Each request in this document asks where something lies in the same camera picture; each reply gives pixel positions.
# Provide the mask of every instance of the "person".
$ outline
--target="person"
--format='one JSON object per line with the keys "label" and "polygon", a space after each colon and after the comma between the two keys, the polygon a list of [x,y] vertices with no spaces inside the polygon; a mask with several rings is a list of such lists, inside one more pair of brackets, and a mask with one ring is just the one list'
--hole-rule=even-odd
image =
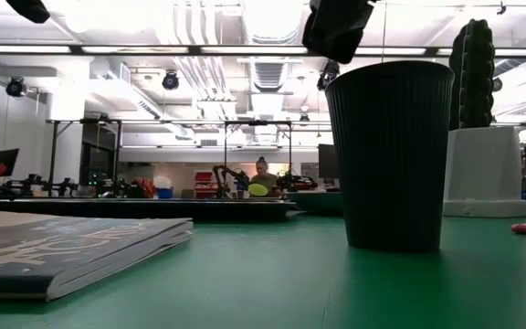
{"label": "person", "polygon": [[255,163],[257,174],[251,178],[251,184],[261,184],[267,188],[266,196],[279,196],[278,193],[278,177],[268,172],[268,164],[263,156],[259,157]]}

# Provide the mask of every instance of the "book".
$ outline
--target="book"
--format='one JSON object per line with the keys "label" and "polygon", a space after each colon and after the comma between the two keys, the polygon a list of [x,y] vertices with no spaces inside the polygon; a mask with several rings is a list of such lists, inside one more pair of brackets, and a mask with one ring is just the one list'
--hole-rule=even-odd
{"label": "book", "polygon": [[0,299],[51,301],[190,239],[179,219],[0,212]]}

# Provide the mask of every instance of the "green tabletop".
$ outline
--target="green tabletop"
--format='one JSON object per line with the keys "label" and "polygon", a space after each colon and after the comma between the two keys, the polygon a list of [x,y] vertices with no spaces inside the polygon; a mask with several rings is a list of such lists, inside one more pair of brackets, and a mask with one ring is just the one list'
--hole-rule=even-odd
{"label": "green tabletop", "polygon": [[349,249],[339,218],[196,225],[68,297],[0,302],[0,328],[526,328],[522,221],[446,218],[429,255]]}

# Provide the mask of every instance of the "black cylinder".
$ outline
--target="black cylinder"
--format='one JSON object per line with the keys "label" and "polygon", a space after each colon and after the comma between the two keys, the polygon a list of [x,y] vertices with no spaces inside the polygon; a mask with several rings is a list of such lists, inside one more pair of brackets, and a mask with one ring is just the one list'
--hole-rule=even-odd
{"label": "black cylinder", "polygon": [[453,81],[444,65],[394,61],[326,89],[350,246],[439,249]]}

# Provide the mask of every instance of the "blue bin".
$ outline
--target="blue bin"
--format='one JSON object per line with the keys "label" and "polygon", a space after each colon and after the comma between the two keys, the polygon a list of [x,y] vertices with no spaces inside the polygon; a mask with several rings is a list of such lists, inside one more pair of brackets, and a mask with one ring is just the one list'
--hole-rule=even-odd
{"label": "blue bin", "polygon": [[158,198],[172,198],[174,197],[174,189],[173,188],[158,188],[157,197]]}

